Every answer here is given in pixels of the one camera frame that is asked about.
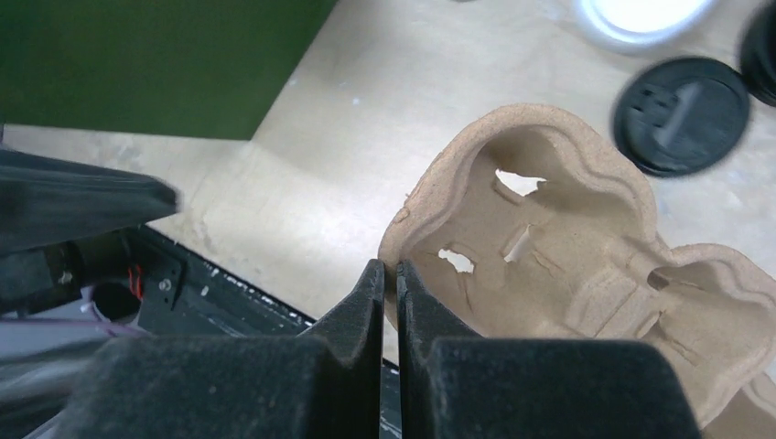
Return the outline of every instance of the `white round container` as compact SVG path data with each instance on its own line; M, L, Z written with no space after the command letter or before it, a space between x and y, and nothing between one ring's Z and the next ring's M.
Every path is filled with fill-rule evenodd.
M579 28L593 43L624 54L655 48L696 25L717 0L576 0Z

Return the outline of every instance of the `black cup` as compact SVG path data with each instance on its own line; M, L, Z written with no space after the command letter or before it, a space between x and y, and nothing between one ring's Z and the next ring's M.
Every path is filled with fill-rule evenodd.
M776 107L776 1L760 10L749 23L739 62L749 92Z

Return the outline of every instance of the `dark green panel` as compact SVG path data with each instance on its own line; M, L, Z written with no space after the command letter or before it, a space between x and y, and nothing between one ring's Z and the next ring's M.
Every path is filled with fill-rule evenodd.
M11 123L250 139L336 0L5 0Z

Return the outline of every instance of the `black round lid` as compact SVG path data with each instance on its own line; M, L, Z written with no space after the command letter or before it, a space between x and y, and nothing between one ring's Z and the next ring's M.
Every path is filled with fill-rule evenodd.
M738 73L708 58L672 59L643 72L620 96L614 141L643 173L679 177L727 155L749 122Z

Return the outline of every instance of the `brown molded pulp tray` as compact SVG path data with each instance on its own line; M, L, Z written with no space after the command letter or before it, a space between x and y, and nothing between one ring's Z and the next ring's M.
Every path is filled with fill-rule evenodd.
M509 174L546 181L519 195L504 183ZM725 428L738 423L739 406L760 407L773 429L737 427L738 437L771 437L776 391L752 389L772 386L762 372L776 355L776 282L728 247L669 248L656 212L641 172L575 115L513 105L469 125L436 157L379 257L392 274L412 260L430 291L487 337L650 343L671 362L701 427L732 400L714 437L733 437ZM395 292L387 299L395 326Z

